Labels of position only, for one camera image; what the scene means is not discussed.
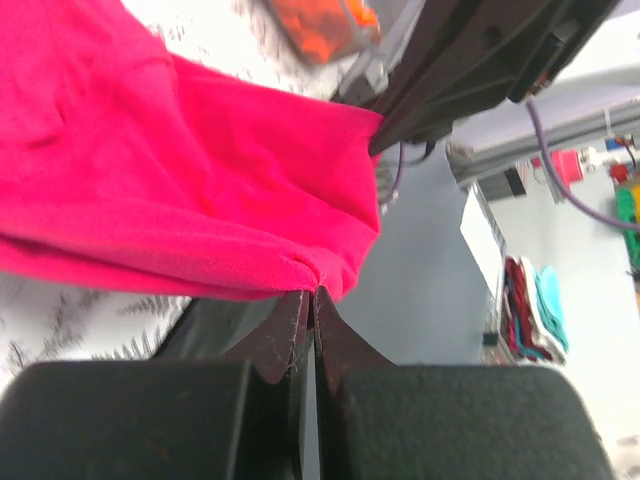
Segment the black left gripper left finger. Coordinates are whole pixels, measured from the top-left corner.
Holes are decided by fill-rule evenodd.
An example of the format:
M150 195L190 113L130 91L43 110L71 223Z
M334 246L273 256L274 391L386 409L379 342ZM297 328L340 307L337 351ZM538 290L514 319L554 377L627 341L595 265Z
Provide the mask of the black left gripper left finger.
M311 298L193 300L149 360L27 367L1 398L5 479L298 479Z

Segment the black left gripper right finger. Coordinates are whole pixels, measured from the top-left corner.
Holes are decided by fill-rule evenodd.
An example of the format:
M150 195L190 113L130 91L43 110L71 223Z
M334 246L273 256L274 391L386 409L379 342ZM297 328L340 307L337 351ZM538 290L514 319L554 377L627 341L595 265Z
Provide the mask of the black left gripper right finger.
M571 384L545 367L398 366L313 297L324 479L609 479Z

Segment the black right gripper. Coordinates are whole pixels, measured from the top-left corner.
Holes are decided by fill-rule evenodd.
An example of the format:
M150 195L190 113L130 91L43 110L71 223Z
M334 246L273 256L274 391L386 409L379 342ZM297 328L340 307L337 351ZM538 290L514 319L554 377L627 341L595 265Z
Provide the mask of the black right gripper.
M579 53L611 0L428 1L373 103L383 122L369 151L436 142L455 122L535 94Z

